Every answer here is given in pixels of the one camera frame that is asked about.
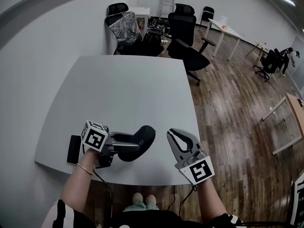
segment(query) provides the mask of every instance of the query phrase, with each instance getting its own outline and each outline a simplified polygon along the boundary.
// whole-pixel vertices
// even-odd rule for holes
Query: wire
[[[243,222],[240,224],[236,224],[237,226],[246,226],[246,227],[267,227],[267,226],[282,226],[286,228],[295,228],[294,225],[285,223],[285,222],[277,222],[277,221],[265,221],[265,222]]]
[[[174,195],[174,200],[173,200],[173,202],[169,205],[169,207],[168,207],[168,211],[169,211],[169,209],[171,208],[171,206],[173,205],[173,203],[175,202],[175,186],[173,186],[173,195]]]
[[[82,152],[83,152],[83,154],[85,154],[85,146],[84,146],[84,145],[82,145]],[[113,214],[113,196],[112,196],[112,190],[111,190],[109,184],[108,184],[104,179],[102,179],[102,178],[95,172],[95,169],[93,169],[93,172],[94,172],[94,174],[96,175],[96,177],[98,177],[98,178],[99,178],[99,179],[108,187],[108,189],[109,189],[109,191],[110,191],[110,199],[111,199],[111,218],[112,218],[112,214]]]
[[[197,187],[196,187],[196,185],[194,185],[194,186],[192,186],[192,189],[191,189],[191,191],[189,192],[189,194],[187,195],[187,197],[185,197],[185,199],[182,201],[182,202],[180,202],[180,211],[179,211],[179,217],[181,218],[181,207],[183,206],[183,204],[184,204],[184,202],[187,200],[187,198],[191,195],[191,193],[193,192],[193,191],[197,191],[198,189],[197,189]]]

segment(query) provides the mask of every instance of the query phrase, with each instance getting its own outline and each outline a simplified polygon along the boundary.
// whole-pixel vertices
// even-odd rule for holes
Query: white wall
[[[291,61],[287,68],[287,73],[290,75],[300,94],[304,98],[304,36],[303,34],[297,33],[291,47],[294,51],[299,51],[300,58],[296,57],[294,60],[295,67],[292,66]]]
[[[0,23],[0,224],[40,227],[66,176],[34,163],[38,137],[79,56],[111,54],[106,8],[136,0],[34,0]]]
[[[295,31],[266,0],[176,0],[176,3],[191,5],[200,23],[205,6],[214,8],[215,20],[228,18],[231,26],[244,40],[266,43],[269,49],[283,50],[295,39]],[[152,16],[158,16],[159,0],[140,0],[139,6],[151,7]]]

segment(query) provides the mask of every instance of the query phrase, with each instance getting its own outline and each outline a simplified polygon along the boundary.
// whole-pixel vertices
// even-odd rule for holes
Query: white sneaker
[[[146,198],[146,205],[148,204],[154,204],[156,205],[156,198],[154,195],[149,195],[147,198]]]
[[[132,198],[133,204],[138,203],[138,202],[143,202],[143,196],[141,193],[137,192],[133,194]]]

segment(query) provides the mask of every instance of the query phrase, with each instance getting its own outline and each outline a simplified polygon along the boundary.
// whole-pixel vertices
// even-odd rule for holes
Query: black office chair
[[[211,7],[204,7],[199,26],[200,27],[202,25],[208,26],[209,25],[209,19],[213,19],[213,16],[214,16],[214,9],[211,8]]]
[[[157,57],[163,51],[163,47],[160,44],[142,41],[136,15],[128,10],[125,3],[112,4],[105,19],[105,23],[118,41],[117,51],[121,55]]]
[[[207,67],[210,62],[201,53],[208,44],[215,46],[214,42],[202,38],[204,44],[201,49],[196,51],[191,48],[193,44],[194,28],[196,17],[194,16],[193,7],[185,4],[176,4],[174,13],[168,15],[172,42],[168,46],[168,54],[175,59],[181,59],[184,62],[187,75],[195,78],[200,85],[200,79],[190,71],[198,71]]]
[[[279,53],[277,49],[270,50],[267,57],[264,55],[260,59],[263,67],[259,67],[257,65],[253,65],[253,67],[257,67],[260,70],[256,71],[256,74],[259,74],[261,77],[265,79],[267,82],[270,77],[268,74],[273,74],[278,67],[281,67],[284,63],[284,57]]]

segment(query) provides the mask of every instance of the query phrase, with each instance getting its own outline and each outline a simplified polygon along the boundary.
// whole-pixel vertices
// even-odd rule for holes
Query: desk leg
[[[236,51],[236,49],[237,49],[237,47],[238,47],[238,44],[239,44],[240,40],[241,40],[240,38],[237,40],[236,46],[233,48],[233,50],[232,50],[232,52],[231,52],[231,55],[230,55],[230,57],[228,58],[228,61],[231,60],[231,58],[232,58],[232,56],[233,56],[233,53]]]
[[[302,140],[302,136],[299,136],[299,137],[295,138],[294,140],[292,140],[291,142],[289,142],[288,144],[286,144],[283,147],[279,148],[278,150],[273,151],[272,154],[275,155],[275,154],[281,152],[282,150],[287,149],[288,147],[291,147],[291,146],[295,145],[296,143],[298,143],[301,140]]]
[[[219,50],[219,46],[220,46],[220,44],[222,43],[222,40],[223,40],[223,38],[224,38],[224,35],[225,35],[225,33],[222,32],[221,35],[220,35],[220,37],[219,37],[219,39],[218,39],[218,44],[217,44],[217,46],[215,47],[214,52],[213,52],[213,56],[214,56],[214,57],[217,55],[217,52],[218,52],[218,50]]]
[[[207,30],[206,30],[206,33],[205,33],[205,38],[207,39],[207,36],[208,36],[208,34],[209,34],[209,31],[210,31],[210,28],[211,28],[211,22],[209,22],[209,25],[208,25],[208,27],[207,27]]]
[[[280,102],[276,104],[276,106],[262,118],[262,120],[264,121],[267,117],[269,117],[277,108],[279,108],[281,104],[284,103],[285,100],[286,100],[286,96],[284,96],[282,100],[280,100]]]
[[[251,50],[251,51],[249,51],[249,53],[246,55],[246,57],[248,57],[249,56],[249,54],[251,53],[251,52],[253,52],[254,51],[254,49],[256,49],[257,48],[257,45]]]
[[[259,60],[261,59],[262,55],[263,55],[263,50],[261,49],[261,50],[260,50],[260,53],[258,54],[258,56],[257,56],[257,58],[256,58],[255,65],[258,64],[258,62],[259,62]]]
[[[146,35],[146,33],[147,33],[147,31],[148,31],[148,19],[149,19],[148,16],[145,16],[145,17],[144,17],[144,30],[143,30],[144,36]]]

